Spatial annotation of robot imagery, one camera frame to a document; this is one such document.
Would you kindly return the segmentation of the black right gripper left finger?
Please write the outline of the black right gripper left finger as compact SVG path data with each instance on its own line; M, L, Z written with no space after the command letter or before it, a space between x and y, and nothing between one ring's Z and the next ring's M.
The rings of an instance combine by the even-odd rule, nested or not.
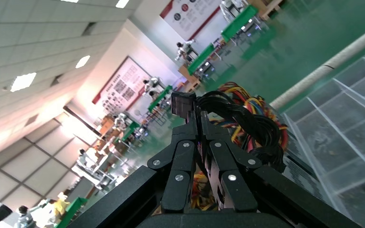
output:
M190 207L198 127L195 112L189 112L187 123L172 130L170 144L150 158L147 166L160 175L164 187L162 212L186 212Z

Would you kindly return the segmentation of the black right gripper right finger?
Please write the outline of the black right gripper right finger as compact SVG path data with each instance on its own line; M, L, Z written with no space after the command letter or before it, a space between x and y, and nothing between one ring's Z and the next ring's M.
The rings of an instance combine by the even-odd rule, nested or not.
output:
M260 168L261 161L235 145L226 128L211 124L206 111L200 113L200 126L200 154L219 209L257 211L247 174Z

